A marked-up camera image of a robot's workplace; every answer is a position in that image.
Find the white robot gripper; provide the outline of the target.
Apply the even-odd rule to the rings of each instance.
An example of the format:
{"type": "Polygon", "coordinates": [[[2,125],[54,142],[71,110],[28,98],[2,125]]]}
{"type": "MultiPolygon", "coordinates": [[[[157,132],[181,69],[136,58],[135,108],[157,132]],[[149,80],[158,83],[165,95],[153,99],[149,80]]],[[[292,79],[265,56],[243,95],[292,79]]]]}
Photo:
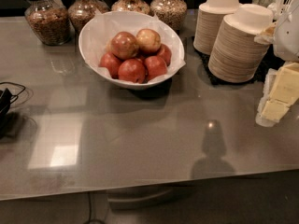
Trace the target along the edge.
{"type": "Polygon", "coordinates": [[[256,123],[273,127],[299,99],[299,0],[292,0],[277,21],[254,37],[256,43],[270,45],[285,62],[265,77],[263,97],[257,108],[256,123]]]}

